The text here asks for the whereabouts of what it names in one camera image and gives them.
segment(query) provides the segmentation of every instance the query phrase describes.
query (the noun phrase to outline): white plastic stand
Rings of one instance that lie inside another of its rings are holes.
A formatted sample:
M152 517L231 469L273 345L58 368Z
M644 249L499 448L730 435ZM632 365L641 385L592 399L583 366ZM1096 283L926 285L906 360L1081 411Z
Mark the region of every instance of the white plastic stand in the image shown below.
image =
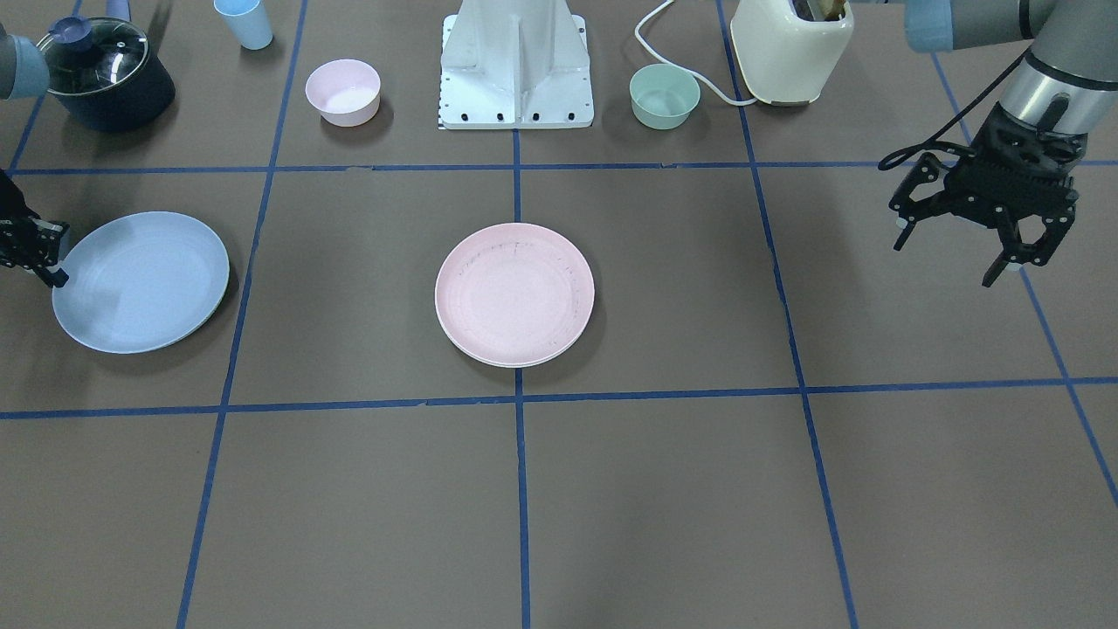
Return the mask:
M443 128L575 128L594 121L586 20L566 0L463 0L443 22Z

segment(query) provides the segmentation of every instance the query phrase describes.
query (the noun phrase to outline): black cable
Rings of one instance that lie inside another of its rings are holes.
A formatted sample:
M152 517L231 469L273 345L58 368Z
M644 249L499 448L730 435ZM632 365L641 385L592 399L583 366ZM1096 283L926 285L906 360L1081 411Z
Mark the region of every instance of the black cable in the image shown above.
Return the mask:
M904 163L909 159L911 159L920 151L942 151L945 153L950 153L953 155L960 155L960 156L973 155L974 150L970 149L970 146L964 146L963 144L956 144L954 142L942 142L939 140L939 137L942 136L944 133L947 133L953 126L958 124L958 122L963 120L964 116L966 116L968 113L970 113L970 109L975 108L975 106L977 106L978 103L983 102L986 98L986 96L989 96L989 93L993 92L998 85L1001 85L1002 82L1005 80L1005 78L1010 76L1010 74L1018 65L1021 65L1021 61L1024 60L1025 55L1027 54L1029 50L1025 50L1016 59L1014 59L1013 63L1008 65L1008 67L1002 70L1002 74L997 75L997 78L995 78L993 83L987 85L986 88L983 89L982 93L978 94L978 96L976 96L974 101L970 101L970 104L963 107L963 109L959 113L955 114L955 117L953 117L950 122L945 124L942 128L934 133L930 137L928 137L923 142L920 142L919 144L904 146L903 149L896 150L889 153L888 155L883 156L881 161L878 162L878 170L892 170L898 165Z

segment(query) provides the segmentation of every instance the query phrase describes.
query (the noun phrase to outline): silver metal cylinder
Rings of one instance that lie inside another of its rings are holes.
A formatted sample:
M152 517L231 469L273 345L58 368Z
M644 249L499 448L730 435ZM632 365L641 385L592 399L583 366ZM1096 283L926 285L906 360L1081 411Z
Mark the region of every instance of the silver metal cylinder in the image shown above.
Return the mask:
M1118 92L1087 89L1055 79L1027 63L1022 63L1010 77L999 102L1013 117L1036 126L1053 98L1068 97L1068 108L1052 127L1055 133L1088 133L1118 102Z

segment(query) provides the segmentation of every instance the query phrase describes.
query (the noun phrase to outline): bowl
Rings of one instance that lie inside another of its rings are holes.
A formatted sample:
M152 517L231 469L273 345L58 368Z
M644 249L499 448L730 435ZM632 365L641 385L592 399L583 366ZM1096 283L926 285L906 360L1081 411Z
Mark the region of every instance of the bowl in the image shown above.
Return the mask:
M699 82L685 69L653 64L633 75L629 98L633 114L645 126L675 128L699 104Z
M380 75L357 59L334 59L306 79L306 99L338 126L364 124L380 108Z

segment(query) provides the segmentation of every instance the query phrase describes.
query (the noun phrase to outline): pot handle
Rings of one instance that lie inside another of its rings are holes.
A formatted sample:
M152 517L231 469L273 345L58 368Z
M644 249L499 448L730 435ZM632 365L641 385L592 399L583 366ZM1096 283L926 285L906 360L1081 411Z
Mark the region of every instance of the pot handle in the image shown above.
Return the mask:
M105 15L119 20L132 21L132 8L129 0L105 0Z

